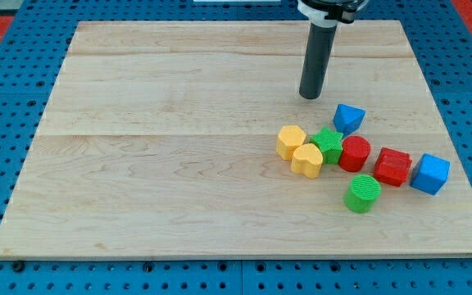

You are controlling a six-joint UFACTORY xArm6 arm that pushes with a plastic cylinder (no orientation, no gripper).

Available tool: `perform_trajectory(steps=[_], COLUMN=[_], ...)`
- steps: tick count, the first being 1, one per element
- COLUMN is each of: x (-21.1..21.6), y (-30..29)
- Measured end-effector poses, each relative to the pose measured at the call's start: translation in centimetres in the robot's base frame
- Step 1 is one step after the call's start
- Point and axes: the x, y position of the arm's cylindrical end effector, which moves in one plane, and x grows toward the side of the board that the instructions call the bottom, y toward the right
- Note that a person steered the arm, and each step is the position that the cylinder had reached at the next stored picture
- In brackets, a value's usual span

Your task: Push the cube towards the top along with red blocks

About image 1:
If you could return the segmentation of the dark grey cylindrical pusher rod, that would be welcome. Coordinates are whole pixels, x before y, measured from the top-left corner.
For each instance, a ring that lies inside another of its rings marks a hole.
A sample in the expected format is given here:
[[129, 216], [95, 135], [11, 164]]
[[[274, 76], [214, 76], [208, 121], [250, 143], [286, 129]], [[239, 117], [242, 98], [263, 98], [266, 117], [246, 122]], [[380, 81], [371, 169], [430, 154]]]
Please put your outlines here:
[[299, 86], [299, 94], [305, 99], [321, 95], [336, 29], [337, 26], [310, 26]]

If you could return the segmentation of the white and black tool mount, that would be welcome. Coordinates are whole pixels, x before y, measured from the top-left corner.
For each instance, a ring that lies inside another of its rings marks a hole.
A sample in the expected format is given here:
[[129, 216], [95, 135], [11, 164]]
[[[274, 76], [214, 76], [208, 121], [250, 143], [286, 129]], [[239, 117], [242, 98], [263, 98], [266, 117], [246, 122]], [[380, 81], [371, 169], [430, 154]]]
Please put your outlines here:
[[297, 9], [312, 25], [323, 28], [351, 24], [369, 0], [297, 0]]

